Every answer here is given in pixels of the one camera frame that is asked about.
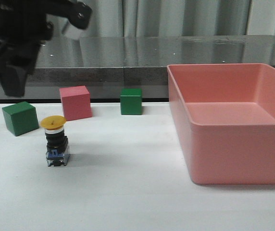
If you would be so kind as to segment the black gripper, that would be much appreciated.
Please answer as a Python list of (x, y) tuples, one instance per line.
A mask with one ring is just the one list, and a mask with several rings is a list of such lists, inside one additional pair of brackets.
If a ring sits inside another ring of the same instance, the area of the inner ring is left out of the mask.
[(40, 44), (50, 40), (53, 24), (41, 0), (0, 0), (0, 84), (6, 96), (23, 97)]

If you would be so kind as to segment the black white robot arm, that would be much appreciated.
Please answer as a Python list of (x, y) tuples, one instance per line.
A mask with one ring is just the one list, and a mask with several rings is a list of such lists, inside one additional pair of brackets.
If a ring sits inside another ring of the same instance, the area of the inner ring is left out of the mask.
[(77, 0), (0, 0), (0, 84), (5, 95), (24, 96), (41, 44), (53, 36), (48, 14), (85, 30), (92, 9)]

